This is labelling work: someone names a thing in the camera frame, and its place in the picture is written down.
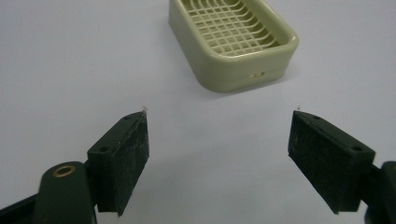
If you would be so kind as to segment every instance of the screw hole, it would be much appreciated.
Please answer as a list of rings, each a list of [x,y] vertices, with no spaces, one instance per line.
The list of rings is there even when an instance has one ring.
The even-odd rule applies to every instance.
[[[363,151],[363,148],[361,148],[361,147],[353,147],[352,149],[355,151]]]
[[[76,166],[73,165],[65,165],[61,166],[58,169],[56,169],[52,175],[55,177],[64,177],[67,175],[71,175],[73,172],[75,172]]]
[[[100,147],[98,150],[100,152],[107,152],[108,151],[108,147]]]

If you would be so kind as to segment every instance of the plastic soap dish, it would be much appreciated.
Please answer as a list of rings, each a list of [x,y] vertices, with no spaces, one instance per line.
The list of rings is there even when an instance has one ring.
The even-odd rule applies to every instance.
[[[212,91],[282,77],[298,46],[297,34],[262,0],[170,0],[169,23]]]

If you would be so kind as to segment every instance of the beige soap dish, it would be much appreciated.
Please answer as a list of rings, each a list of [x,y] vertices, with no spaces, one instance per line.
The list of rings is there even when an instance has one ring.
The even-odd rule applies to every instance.
[[[298,46],[297,34],[262,0],[170,0],[169,23],[212,91],[282,77]]]

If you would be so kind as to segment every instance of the brass insert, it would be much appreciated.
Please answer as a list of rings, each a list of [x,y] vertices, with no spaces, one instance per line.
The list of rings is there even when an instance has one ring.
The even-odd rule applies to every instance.
[[[52,175],[55,177],[64,177],[67,175],[71,175],[76,171],[76,167],[74,165],[64,165],[56,169]]]

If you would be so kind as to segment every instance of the white table surface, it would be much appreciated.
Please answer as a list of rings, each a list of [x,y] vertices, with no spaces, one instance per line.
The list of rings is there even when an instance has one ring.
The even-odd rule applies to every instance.
[[[396,1],[268,0],[300,37],[286,75],[203,88],[168,1],[0,2],[0,207],[146,107],[150,158],[125,214],[99,223],[363,223],[336,216],[288,157],[292,111],[396,160]]]

